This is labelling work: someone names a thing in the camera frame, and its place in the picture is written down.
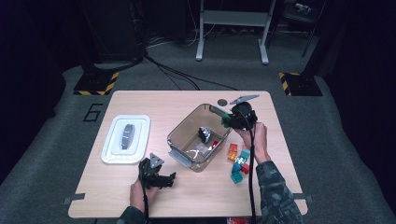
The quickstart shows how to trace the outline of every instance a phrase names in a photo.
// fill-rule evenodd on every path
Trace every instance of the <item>sleeve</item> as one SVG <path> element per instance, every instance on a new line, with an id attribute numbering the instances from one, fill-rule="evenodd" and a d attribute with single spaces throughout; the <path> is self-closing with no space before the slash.
<path id="1" fill-rule="evenodd" d="M 261 209 L 264 223 L 304 223 L 293 195 L 285 179 L 273 161 L 265 161 L 256 167 L 259 178 Z"/>
<path id="2" fill-rule="evenodd" d="M 145 224 L 145 215 L 139 209 L 128 206 L 117 219 L 117 224 Z"/>

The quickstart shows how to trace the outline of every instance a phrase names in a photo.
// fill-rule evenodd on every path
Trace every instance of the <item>colored block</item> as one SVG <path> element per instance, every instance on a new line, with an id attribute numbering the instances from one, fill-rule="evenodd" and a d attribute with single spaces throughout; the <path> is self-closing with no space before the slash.
<path id="1" fill-rule="evenodd" d="M 232 171 L 232 173 L 239 172 L 239 171 L 241 170 L 241 168 L 242 168 L 241 165 L 239 165 L 238 163 L 234 163 L 234 164 L 233 164 L 233 171 Z"/>
<path id="2" fill-rule="evenodd" d="M 233 224 L 250 224 L 250 218 L 248 217 L 229 217 L 227 223 Z"/>
<path id="3" fill-rule="evenodd" d="M 238 163 L 239 165 L 242 166 L 245 163 L 245 161 L 247 161 L 247 159 L 245 159 L 241 156 L 238 156 L 238 158 L 236 158 L 236 160 L 235 160 L 235 163 Z"/>
<path id="4" fill-rule="evenodd" d="M 244 143 L 244 144 L 242 144 L 242 148 L 243 149 L 247 149 L 248 150 L 248 147 L 247 147 L 247 145 Z"/>
<path id="5" fill-rule="evenodd" d="M 229 151 L 229 153 L 228 153 L 228 158 L 227 159 L 229 161 L 235 161 L 236 157 L 238 155 L 238 145 L 231 143 L 228 151 Z"/>
<path id="6" fill-rule="evenodd" d="M 235 172 L 231 174 L 231 179 L 235 184 L 237 184 L 241 182 L 244 179 L 244 177 L 242 177 L 241 174 L 239 174 L 239 172 Z"/>
<path id="7" fill-rule="evenodd" d="M 241 172 L 245 173 L 246 175 L 248 174 L 249 171 L 249 166 L 247 163 L 244 163 L 241 167 Z"/>
<path id="8" fill-rule="evenodd" d="M 245 158 L 246 160 L 248 159 L 248 157 L 250 156 L 250 150 L 247 149 L 242 149 L 241 154 L 239 155 L 240 157 Z"/>
<path id="9" fill-rule="evenodd" d="M 219 143 L 219 141 L 213 141 L 213 144 L 212 144 L 212 148 L 214 148 L 217 144 Z"/>

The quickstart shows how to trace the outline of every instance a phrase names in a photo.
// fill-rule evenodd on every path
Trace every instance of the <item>black equipment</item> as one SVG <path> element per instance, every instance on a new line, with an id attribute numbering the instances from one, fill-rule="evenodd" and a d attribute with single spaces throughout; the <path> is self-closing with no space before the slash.
<path id="1" fill-rule="evenodd" d="M 257 121 L 256 112 L 248 102 L 236 104 L 231 111 L 233 113 L 224 115 L 221 121 L 226 128 L 250 130 Z"/>
<path id="2" fill-rule="evenodd" d="M 150 189 L 151 187 L 167 188 L 172 187 L 176 172 L 169 176 L 159 175 L 163 160 L 150 153 L 150 159 L 145 158 L 139 163 L 139 180 L 142 187 Z"/>

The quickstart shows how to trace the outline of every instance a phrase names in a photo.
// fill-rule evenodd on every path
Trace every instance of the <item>hand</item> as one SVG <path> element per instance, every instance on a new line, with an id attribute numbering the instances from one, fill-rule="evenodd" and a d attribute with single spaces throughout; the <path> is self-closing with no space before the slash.
<path id="1" fill-rule="evenodd" d="M 236 133 L 241 135 L 242 139 L 245 142 L 245 145 L 250 148 L 251 147 L 251 138 L 250 132 L 241 129 L 234 129 Z M 254 136 L 254 157 L 258 164 L 270 161 L 271 157 L 267 152 L 267 127 L 261 122 L 257 122 L 252 128 L 252 133 Z"/>
<path id="2" fill-rule="evenodd" d="M 152 187 L 150 189 L 146 189 L 146 195 L 148 196 L 148 205 L 152 204 L 155 196 L 158 193 L 158 187 Z M 135 207 L 145 213 L 145 202 L 143 201 L 143 189 L 142 183 L 139 179 L 136 179 L 136 182 L 131 185 L 131 193 L 130 193 L 130 205 Z"/>

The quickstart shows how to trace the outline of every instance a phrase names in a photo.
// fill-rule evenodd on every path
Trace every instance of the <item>transparent container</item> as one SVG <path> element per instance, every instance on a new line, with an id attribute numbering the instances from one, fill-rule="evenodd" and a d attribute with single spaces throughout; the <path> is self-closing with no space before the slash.
<path id="1" fill-rule="evenodd" d="M 221 125 L 221 116 L 224 113 L 210 104 L 202 104 L 195 108 L 169 133 L 169 155 L 194 172 L 202 172 L 231 132 L 231 128 Z M 206 143 L 203 143 L 198 134 L 201 127 L 206 127 L 211 132 Z"/>

